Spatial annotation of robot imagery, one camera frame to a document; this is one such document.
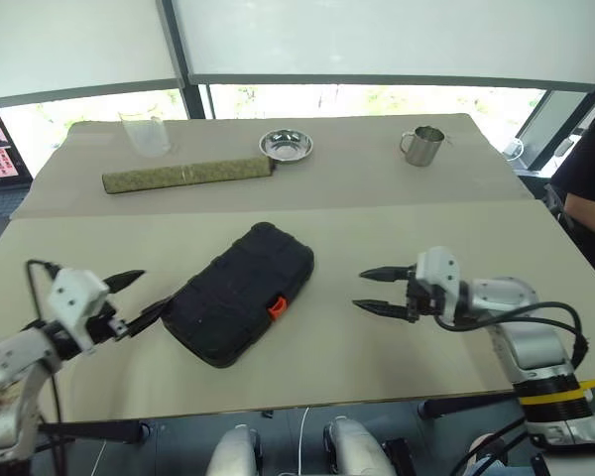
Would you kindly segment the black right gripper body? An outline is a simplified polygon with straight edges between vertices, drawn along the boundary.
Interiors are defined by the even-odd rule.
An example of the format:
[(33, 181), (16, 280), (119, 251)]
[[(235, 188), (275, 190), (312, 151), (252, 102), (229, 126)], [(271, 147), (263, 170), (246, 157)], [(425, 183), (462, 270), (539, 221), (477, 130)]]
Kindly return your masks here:
[(422, 316), (440, 316), (440, 288), (421, 283), (416, 278), (417, 266), (408, 270), (406, 289), (407, 321), (417, 322)]

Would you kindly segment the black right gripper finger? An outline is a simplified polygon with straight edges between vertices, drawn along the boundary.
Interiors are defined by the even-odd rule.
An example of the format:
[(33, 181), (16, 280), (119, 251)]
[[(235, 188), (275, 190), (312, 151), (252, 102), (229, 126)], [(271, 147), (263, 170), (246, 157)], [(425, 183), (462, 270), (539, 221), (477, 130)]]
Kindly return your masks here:
[(415, 273), (414, 266), (383, 266), (363, 271), (359, 276), (363, 279), (376, 282), (392, 283), (396, 281), (407, 281), (410, 275)]
[(408, 309), (403, 305), (378, 299), (354, 299), (352, 303), (378, 316), (409, 321)]

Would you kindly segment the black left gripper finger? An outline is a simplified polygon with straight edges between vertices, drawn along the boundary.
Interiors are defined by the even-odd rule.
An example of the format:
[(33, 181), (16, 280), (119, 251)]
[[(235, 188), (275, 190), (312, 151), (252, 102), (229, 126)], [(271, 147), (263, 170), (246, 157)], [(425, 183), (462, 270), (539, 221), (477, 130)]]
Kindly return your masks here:
[(145, 274), (144, 270), (130, 270), (112, 275), (103, 280), (111, 294), (118, 294), (131, 286), (135, 281)]
[(135, 319), (127, 323), (126, 330), (122, 336), (132, 338), (146, 330), (168, 311), (171, 301), (171, 297), (166, 297), (142, 309)]

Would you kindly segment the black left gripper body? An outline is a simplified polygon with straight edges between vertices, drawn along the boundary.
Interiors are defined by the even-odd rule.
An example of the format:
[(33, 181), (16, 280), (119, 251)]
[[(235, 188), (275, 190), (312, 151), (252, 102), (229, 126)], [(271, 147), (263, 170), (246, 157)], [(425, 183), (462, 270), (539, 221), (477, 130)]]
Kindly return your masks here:
[(128, 333), (126, 322), (117, 316), (117, 309), (108, 301), (96, 301), (88, 306), (85, 328), (94, 344), (110, 339), (120, 340)]

